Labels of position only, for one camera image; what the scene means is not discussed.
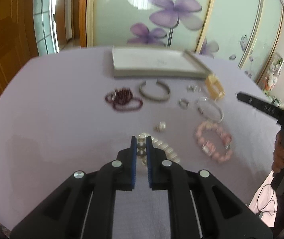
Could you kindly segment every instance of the floor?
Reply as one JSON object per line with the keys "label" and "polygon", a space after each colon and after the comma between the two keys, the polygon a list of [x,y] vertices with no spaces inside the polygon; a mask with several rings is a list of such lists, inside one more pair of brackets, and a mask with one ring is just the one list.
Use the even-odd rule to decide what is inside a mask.
{"label": "floor", "polygon": [[65,45],[65,47],[62,50],[70,50],[75,48],[80,48],[80,40],[79,39],[71,39],[68,41],[68,43]]}
{"label": "floor", "polygon": [[6,235],[6,237],[10,238],[11,231],[8,230],[6,227],[4,227],[1,223],[0,223],[0,230]]}

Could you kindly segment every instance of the purple flower painting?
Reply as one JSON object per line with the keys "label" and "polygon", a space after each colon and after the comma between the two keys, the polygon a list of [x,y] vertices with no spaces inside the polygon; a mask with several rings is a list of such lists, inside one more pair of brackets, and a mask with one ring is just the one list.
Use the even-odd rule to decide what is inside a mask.
{"label": "purple flower painting", "polygon": [[200,12],[202,6],[196,0],[148,0],[153,5],[162,8],[162,10],[154,12],[149,19],[154,24],[170,28],[167,46],[171,45],[173,29],[176,28],[180,20],[184,26],[192,31],[202,28],[203,21],[195,12]]}
{"label": "purple flower painting", "polygon": [[160,39],[167,37],[167,33],[162,28],[154,28],[149,31],[149,28],[144,23],[136,23],[131,26],[130,31],[136,37],[130,38],[127,43],[142,43],[165,46],[165,43]]}
{"label": "purple flower painting", "polygon": [[252,78],[252,73],[250,71],[245,71],[244,72],[249,78]]}
{"label": "purple flower painting", "polygon": [[[240,39],[240,41],[239,41],[238,43],[240,43],[240,46],[241,46],[242,51],[245,52],[245,50],[246,50],[246,48],[247,48],[247,46],[248,46],[248,38],[247,38],[247,35],[242,36],[242,38]],[[252,49],[252,51],[251,51],[250,54],[249,54],[249,60],[250,60],[251,62],[253,62],[253,60],[254,60],[254,58],[251,56],[252,53],[253,53],[253,49]]]}
{"label": "purple flower painting", "polygon": [[219,49],[219,45],[216,41],[213,40],[207,43],[207,40],[205,38],[200,51],[200,55],[206,55],[214,58],[213,53],[217,52]]}
{"label": "purple flower painting", "polygon": [[235,60],[236,59],[236,55],[235,54],[233,54],[233,55],[231,55],[230,57],[229,57],[229,60]]}
{"label": "purple flower painting", "polygon": [[240,46],[241,46],[243,52],[245,52],[247,45],[248,45],[247,35],[242,36],[242,38],[240,40]]}

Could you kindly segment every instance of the gray bangle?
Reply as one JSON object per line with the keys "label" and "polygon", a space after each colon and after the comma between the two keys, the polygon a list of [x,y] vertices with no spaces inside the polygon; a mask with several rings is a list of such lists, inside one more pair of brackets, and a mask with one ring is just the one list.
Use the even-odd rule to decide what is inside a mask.
{"label": "gray bangle", "polygon": [[165,96],[163,96],[163,97],[157,97],[157,96],[153,96],[153,95],[147,94],[146,92],[143,91],[143,88],[144,88],[145,85],[146,85],[146,81],[141,83],[140,84],[140,88],[139,88],[140,94],[143,97],[145,97],[145,98],[147,98],[147,99],[149,99],[151,101],[155,101],[155,102],[166,102],[166,101],[169,100],[170,94],[171,94],[171,90],[170,90],[170,87],[165,82],[159,81],[159,80],[156,81],[156,85],[161,86],[167,92],[167,94]]}
{"label": "gray bangle", "polygon": [[[212,119],[211,117],[207,116],[205,113],[204,113],[204,110],[201,108],[201,106],[199,105],[199,102],[207,102],[207,103],[210,103],[211,105],[213,105],[217,110],[218,112],[220,113],[221,115],[221,118],[220,119]],[[224,118],[224,113],[223,113],[223,110],[217,105],[217,103],[215,101],[213,101],[212,99],[210,98],[207,98],[207,97],[201,97],[197,100],[197,109],[198,111],[207,119],[210,119],[216,123],[221,123],[223,118]]]}

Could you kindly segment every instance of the metal screw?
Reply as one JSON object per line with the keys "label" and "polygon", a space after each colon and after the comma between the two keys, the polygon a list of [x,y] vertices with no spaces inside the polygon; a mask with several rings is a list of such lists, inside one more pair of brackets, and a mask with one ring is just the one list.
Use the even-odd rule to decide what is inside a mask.
{"label": "metal screw", "polygon": [[113,167],[120,167],[122,165],[122,162],[119,160],[114,160],[111,164]]}
{"label": "metal screw", "polygon": [[74,178],[76,179],[81,179],[83,176],[84,176],[84,172],[82,171],[76,171],[74,174],[73,174]]}
{"label": "metal screw", "polygon": [[200,176],[202,176],[203,178],[207,178],[209,177],[210,173],[207,170],[201,170],[200,171]]}
{"label": "metal screw", "polygon": [[165,167],[170,167],[172,165],[172,162],[170,160],[163,160],[162,165]]}

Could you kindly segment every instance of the cable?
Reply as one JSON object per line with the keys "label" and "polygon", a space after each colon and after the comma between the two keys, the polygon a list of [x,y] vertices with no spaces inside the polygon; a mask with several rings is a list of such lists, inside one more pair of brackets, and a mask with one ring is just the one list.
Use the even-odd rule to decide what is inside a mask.
{"label": "cable", "polygon": [[[258,197],[257,197],[257,200],[256,200],[256,207],[257,207],[257,210],[258,210],[258,213],[256,213],[257,216],[259,216],[261,213],[266,213],[266,212],[269,213],[271,216],[273,216],[273,215],[277,212],[277,210],[275,210],[275,208],[276,208],[275,200],[273,199],[274,194],[275,194],[275,191],[274,191],[274,190],[273,190],[273,194],[272,194],[272,197],[271,197],[270,201],[269,201],[261,210],[258,208],[258,199],[259,199],[259,197],[261,196],[261,193],[262,193],[263,189],[264,189],[266,186],[270,186],[270,185],[271,185],[270,183],[265,184],[265,185],[262,187],[262,189],[261,189],[261,191],[259,192],[259,194],[258,194]],[[274,210],[263,211],[269,204],[271,204],[271,202],[274,203]]]}

